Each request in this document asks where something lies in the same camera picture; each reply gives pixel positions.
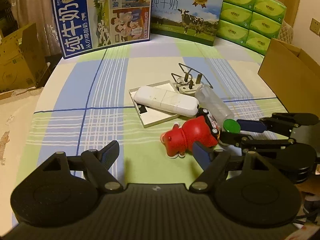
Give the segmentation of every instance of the wall socket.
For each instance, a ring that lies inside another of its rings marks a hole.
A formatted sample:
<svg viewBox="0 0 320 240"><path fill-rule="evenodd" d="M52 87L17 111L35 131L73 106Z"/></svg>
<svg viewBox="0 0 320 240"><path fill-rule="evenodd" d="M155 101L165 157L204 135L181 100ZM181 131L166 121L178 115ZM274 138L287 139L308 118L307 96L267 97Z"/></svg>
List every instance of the wall socket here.
<svg viewBox="0 0 320 240"><path fill-rule="evenodd" d="M310 30L313 31L315 34L319 35L320 33L320 22L318 22L316 19L312 18L311 24L310 24Z"/></svg>

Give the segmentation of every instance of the plaid tablecloth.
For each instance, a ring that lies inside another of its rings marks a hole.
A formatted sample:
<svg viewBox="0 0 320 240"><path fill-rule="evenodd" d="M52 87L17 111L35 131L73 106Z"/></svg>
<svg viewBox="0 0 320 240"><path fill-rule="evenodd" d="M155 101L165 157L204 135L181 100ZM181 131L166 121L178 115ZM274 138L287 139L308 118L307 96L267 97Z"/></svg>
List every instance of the plaid tablecloth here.
<svg viewBox="0 0 320 240"><path fill-rule="evenodd" d="M208 78L237 118L255 120L285 112L257 74L262 60L256 52L219 38L209 47L160 35L61 60L38 101L17 184L56 151L79 155L117 140L120 155L110 171L120 182L189 186L201 168L191 155L167 158L159 140L176 120L144 129L128 90L173 81L171 73L181 73L178 63L184 63ZM270 132L259 136L276 138Z"/></svg>

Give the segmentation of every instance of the red pig toy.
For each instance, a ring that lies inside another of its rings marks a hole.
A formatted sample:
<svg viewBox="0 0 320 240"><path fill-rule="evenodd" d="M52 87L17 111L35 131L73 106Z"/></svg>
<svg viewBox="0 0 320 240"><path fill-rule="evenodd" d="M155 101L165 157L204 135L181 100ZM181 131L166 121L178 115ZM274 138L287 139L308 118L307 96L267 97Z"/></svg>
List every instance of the red pig toy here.
<svg viewBox="0 0 320 240"><path fill-rule="evenodd" d="M160 140L165 145L168 157L172 159L178 156L183 158L187 149L192 150L195 141L199 141L207 147L218 144L216 138L211 134L204 116L186 121L181 128L175 124L172 130L160 136Z"/></svg>

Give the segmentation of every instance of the sheer curtain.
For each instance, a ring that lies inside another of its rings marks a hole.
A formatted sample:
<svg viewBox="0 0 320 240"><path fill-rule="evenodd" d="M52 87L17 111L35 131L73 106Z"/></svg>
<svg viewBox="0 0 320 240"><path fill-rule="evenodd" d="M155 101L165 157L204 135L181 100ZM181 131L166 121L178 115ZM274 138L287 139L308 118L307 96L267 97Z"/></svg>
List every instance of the sheer curtain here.
<svg viewBox="0 0 320 240"><path fill-rule="evenodd" d="M19 27L35 22L45 56L61 52L52 15L51 0L9 0Z"/></svg>

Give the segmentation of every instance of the open cardboard box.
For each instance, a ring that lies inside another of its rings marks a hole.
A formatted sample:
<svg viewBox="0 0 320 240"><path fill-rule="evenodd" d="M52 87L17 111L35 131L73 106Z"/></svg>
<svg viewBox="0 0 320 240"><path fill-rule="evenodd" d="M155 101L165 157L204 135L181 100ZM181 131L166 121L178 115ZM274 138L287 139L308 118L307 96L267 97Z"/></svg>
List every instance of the open cardboard box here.
<svg viewBox="0 0 320 240"><path fill-rule="evenodd" d="M37 38L35 23L28 24L2 39L0 92L38 86L47 70L48 65Z"/></svg>
<svg viewBox="0 0 320 240"><path fill-rule="evenodd" d="M320 66L303 49L272 39L258 75L288 112L320 117Z"/></svg>

